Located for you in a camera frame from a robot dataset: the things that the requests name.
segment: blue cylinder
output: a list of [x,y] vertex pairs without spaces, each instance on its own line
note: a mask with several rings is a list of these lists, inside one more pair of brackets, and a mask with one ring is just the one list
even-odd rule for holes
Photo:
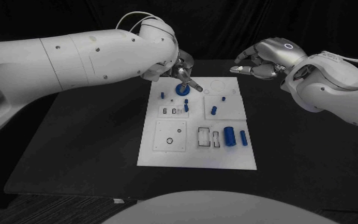
[[216,115],[217,114],[217,106],[213,107],[213,110],[211,110],[211,114]]
[[175,92],[181,95],[181,96],[187,96],[191,92],[191,87],[187,85],[187,88],[185,88],[185,91],[181,93],[181,88],[183,88],[183,85],[180,84],[175,88]]
[[249,145],[249,141],[247,141],[247,136],[246,136],[246,134],[245,134],[245,130],[240,131],[240,135],[242,135],[243,145],[247,146],[247,145]]
[[227,146],[234,146],[237,144],[234,127],[226,127],[224,128],[224,133],[226,133],[226,144],[227,144]]

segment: blue ring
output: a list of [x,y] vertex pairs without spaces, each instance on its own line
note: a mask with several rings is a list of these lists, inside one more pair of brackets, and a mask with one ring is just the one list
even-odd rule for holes
[[181,88],[183,88],[183,85],[180,84],[175,88],[175,92],[181,95],[181,96],[187,96],[191,92],[191,87],[187,85],[187,88],[185,88],[185,91],[181,93]]

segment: circular light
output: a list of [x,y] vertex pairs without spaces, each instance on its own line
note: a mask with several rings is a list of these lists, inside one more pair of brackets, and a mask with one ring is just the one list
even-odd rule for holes
[[294,48],[294,45],[292,44],[285,44],[285,47],[292,49]]

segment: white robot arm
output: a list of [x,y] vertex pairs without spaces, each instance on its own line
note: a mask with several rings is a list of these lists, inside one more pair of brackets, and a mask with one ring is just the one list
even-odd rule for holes
[[0,128],[38,98],[68,89],[161,75],[193,86],[193,56],[178,48],[171,26],[142,21],[139,35],[120,29],[0,42]]
[[311,112],[328,110],[349,123],[358,125],[358,68],[323,51],[308,57],[302,48],[288,39],[271,38],[255,44],[239,55],[236,63],[252,57],[256,67],[234,66],[232,72],[269,80],[286,73],[282,89],[299,106]]

